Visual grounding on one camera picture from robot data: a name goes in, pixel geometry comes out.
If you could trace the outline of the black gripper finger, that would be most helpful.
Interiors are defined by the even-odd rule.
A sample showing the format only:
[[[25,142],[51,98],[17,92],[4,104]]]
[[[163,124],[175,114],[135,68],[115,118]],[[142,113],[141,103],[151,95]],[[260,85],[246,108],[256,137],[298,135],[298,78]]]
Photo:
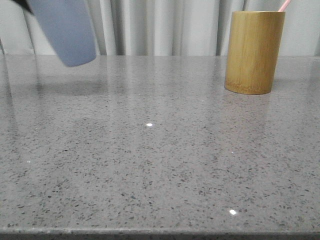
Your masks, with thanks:
[[[33,12],[27,2],[27,0],[12,0],[16,4],[18,4],[20,7],[22,7],[24,10],[28,11],[30,14],[33,15]]]

